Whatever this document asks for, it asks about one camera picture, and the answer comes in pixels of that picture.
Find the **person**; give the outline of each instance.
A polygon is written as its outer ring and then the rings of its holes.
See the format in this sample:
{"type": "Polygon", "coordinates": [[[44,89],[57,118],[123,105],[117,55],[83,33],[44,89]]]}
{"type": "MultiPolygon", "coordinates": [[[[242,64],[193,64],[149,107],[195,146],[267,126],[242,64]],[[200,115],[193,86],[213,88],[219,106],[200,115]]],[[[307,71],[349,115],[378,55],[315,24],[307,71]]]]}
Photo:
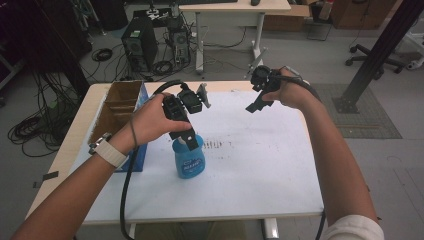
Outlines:
{"type": "MultiPolygon", "coordinates": [[[[280,71],[290,75],[285,69],[280,71]]],[[[165,117],[163,98],[164,94],[158,94],[146,102],[134,114],[132,124],[126,124],[109,143],[127,153],[135,141],[140,145],[167,132],[190,129],[190,123],[165,117]]],[[[324,105],[308,90],[288,82],[282,82],[278,91],[262,99],[280,101],[299,109],[305,117],[329,226],[323,238],[384,239],[360,168],[324,105]]],[[[113,165],[94,154],[34,210],[12,239],[72,239],[114,171],[113,165]]]]}

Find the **person's right arm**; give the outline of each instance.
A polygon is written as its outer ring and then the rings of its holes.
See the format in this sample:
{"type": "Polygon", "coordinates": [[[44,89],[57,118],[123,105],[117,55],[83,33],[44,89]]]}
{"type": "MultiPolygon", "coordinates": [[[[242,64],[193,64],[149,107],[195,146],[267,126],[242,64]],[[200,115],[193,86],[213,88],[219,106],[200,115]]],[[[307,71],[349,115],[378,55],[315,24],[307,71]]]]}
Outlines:
{"type": "Polygon", "coordinates": [[[309,91],[283,82],[279,91],[264,101],[279,100],[299,109],[306,120],[328,225],[348,215],[361,215],[375,222],[377,216],[361,170],[324,105],[309,91]]]}

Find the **human hand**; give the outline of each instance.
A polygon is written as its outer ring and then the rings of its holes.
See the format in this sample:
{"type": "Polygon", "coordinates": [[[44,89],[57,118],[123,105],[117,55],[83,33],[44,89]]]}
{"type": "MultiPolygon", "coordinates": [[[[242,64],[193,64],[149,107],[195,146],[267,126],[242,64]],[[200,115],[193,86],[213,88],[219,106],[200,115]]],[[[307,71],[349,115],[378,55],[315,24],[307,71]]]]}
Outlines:
{"type": "MultiPolygon", "coordinates": [[[[289,70],[282,68],[280,74],[283,76],[293,76],[289,70]]],[[[263,101],[278,100],[288,107],[300,109],[302,104],[314,96],[305,88],[291,82],[281,81],[280,89],[262,96],[263,101]]]]}
{"type": "MultiPolygon", "coordinates": [[[[189,122],[173,121],[166,118],[162,108],[162,101],[167,95],[170,94],[157,94],[134,113],[130,121],[132,121],[134,127],[137,145],[151,142],[168,132],[180,132],[192,127],[189,122]]],[[[114,146],[115,144],[119,146],[125,145],[121,151],[122,153],[134,148],[135,142],[131,123],[128,122],[109,142],[114,146]]]]}

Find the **human arm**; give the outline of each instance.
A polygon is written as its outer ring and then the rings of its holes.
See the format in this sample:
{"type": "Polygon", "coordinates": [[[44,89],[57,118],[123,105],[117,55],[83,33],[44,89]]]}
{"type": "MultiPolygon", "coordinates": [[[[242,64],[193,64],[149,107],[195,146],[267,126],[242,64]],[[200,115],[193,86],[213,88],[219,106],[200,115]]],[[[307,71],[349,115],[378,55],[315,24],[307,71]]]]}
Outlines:
{"type": "MultiPolygon", "coordinates": [[[[290,75],[286,70],[281,74],[290,75]]],[[[361,215],[377,222],[361,170],[325,106],[303,87],[288,82],[282,82],[280,90],[264,95],[262,100],[279,100],[303,113],[328,225],[347,215],[361,215]]]]}
{"type": "MultiPolygon", "coordinates": [[[[158,94],[134,114],[132,121],[138,145],[170,131],[191,128],[188,122],[171,121],[165,117],[163,98],[164,95],[158,94]]],[[[135,145],[130,124],[114,134],[109,143],[127,154],[135,145]]],[[[12,239],[72,239],[115,169],[94,154],[40,204],[12,239]]]]}

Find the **watch strap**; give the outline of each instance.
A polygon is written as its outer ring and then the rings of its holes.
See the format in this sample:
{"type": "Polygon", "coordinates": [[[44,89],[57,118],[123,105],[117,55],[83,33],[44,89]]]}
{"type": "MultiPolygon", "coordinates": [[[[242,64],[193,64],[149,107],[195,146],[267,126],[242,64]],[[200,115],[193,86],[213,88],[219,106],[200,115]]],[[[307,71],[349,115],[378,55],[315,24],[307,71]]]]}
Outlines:
{"type": "Polygon", "coordinates": [[[121,166],[127,158],[127,156],[116,150],[116,148],[105,140],[96,147],[96,153],[116,168],[121,166]]]}

